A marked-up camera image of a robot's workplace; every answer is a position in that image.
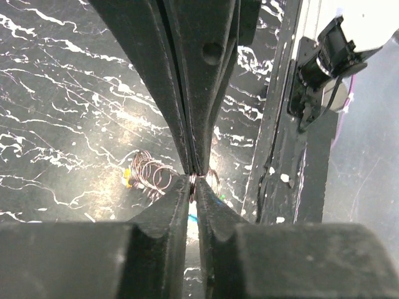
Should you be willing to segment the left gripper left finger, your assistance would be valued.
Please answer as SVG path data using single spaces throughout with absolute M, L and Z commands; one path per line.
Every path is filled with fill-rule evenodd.
M 181 298 L 190 180 L 125 222 L 1 224 L 2 298 Z

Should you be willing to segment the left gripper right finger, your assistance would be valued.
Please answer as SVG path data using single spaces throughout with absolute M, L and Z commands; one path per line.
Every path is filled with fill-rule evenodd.
M 359 224 L 251 224 L 196 182 L 206 298 L 397 298 L 398 274 Z

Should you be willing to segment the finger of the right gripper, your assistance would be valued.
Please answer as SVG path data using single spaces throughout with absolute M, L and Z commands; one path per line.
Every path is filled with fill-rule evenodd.
M 240 1 L 164 1 L 183 106 L 188 172 L 208 170 L 211 125 L 234 64 Z
M 186 174 L 192 172 L 177 63 L 164 1 L 91 1 L 161 111 Z

